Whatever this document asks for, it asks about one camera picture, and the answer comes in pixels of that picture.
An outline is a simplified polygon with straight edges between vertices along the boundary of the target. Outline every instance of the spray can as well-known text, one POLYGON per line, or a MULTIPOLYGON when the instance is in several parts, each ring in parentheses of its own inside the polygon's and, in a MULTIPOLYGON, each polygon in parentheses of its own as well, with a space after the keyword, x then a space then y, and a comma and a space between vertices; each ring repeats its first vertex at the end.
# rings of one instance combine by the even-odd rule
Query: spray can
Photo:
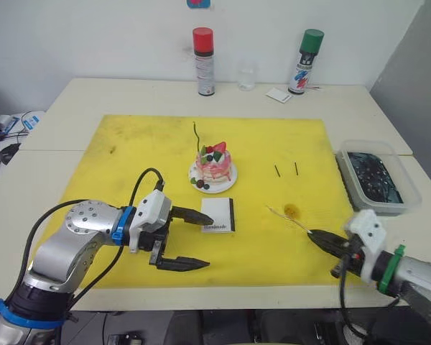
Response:
POLYGON ((307 86, 313 67, 313 60, 319 52, 323 37, 324 32, 321 30, 305 30, 295 72, 289 83, 290 93, 301 95, 305 92, 305 87, 307 86))
POLYGON ((201 96, 211 96, 215 92, 213 30, 208 27, 194 29, 193 49, 195 51, 198 93, 201 96))

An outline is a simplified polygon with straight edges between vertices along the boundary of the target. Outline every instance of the red cap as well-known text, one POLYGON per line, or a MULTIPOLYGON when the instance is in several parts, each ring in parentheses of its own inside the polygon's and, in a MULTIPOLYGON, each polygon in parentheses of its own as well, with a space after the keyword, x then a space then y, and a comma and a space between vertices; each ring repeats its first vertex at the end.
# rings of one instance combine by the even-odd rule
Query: red cap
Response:
POLYGON ((196 52, 214 51, 213 30, 208 27, 193 29, 193 49, 196 52))

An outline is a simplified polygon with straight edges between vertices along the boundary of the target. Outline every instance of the clear glass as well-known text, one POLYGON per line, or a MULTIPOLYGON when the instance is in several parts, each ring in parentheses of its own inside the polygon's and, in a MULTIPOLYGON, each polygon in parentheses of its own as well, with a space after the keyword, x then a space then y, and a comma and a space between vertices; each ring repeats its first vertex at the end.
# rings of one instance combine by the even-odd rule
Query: clear glass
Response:
POLYGON ((251 60, 242 60, 238 64, 238 88, 250 91, 256 87, 257 65, 251 60))

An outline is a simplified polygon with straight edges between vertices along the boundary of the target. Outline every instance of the pink frosting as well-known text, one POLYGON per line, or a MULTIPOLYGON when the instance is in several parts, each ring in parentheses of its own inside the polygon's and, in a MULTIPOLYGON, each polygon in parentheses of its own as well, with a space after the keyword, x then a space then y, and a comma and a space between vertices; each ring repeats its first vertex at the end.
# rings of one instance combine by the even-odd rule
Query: pink frosting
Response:
POLYGON ((230 180, 230 167, 231 167, 231 156, 230 152, 225 151, 223 153, 225 159, 222 162, 216 162, 212 160, 211 162, 207 162, 205 164, 201 164, 201 155, 198 153, 196 156, 196 167, 198 172, 203 177, 203 179, 219 179, 224 176, 230 180))

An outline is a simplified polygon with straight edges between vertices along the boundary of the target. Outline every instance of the green cap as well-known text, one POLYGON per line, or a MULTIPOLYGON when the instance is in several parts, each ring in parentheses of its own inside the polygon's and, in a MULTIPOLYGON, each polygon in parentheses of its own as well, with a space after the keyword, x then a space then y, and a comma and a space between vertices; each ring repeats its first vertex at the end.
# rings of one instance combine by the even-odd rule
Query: green cap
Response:
POLYGON ((304 52, 318 53, 323 41, 324 32, 316 29, 307 29, 303 34, 302 45, 300 45, 300 50, 304 52))

